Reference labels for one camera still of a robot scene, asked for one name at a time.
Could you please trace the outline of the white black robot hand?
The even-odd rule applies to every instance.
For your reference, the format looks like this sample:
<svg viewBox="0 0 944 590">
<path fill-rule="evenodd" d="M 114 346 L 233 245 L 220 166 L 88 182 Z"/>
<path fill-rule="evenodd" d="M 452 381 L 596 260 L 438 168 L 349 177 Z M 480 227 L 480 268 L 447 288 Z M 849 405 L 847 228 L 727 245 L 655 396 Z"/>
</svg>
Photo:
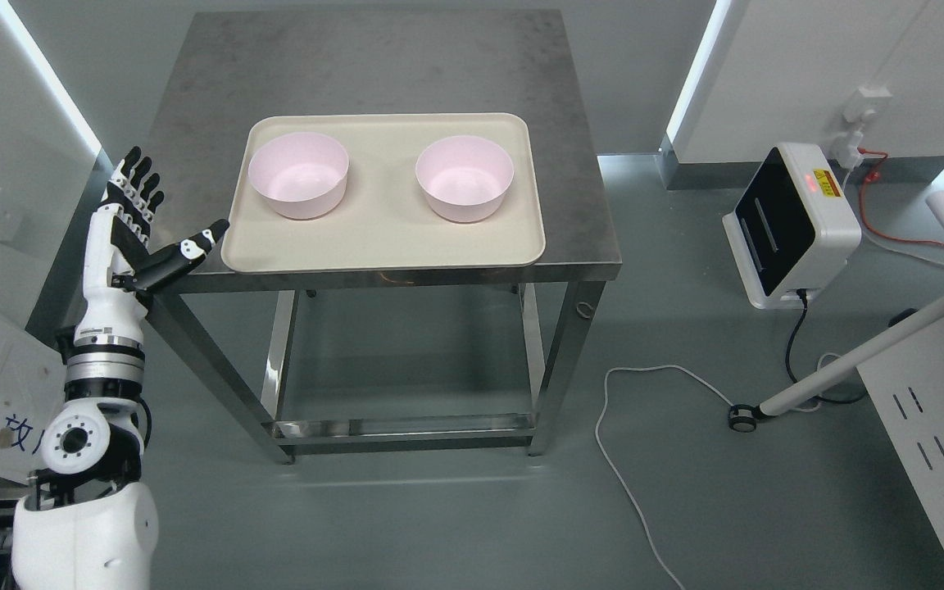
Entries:
<svg viewBox="0 0 944 590">
<path fill-rule="evenodd" d="M 111 172 L 91 214 L 84 249 L 82 294 L 86 309 L 74 345 L 131 345 L 143 341 L 141 324 L 154 293 L 192 272 L 220 245 L 225 218 L 150 252 L 157 210 L 165 201 L 151 157 L 132 147 Z"/>
</svg>

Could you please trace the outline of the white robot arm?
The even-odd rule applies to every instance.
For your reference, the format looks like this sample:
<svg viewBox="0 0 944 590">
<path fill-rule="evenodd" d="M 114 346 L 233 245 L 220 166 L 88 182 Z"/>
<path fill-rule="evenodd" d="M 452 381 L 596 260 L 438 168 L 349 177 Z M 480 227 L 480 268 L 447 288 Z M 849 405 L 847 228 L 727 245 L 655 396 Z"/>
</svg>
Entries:
<svg viewBox="0 0 944 590">
<path fill-rule="evenodd" d="M 151 414 L 132 338 L 57 331 L 65 401 L 12 516 L 19 589 L 149 589 L 160 519 L 143 484 Z"/>
</svg>

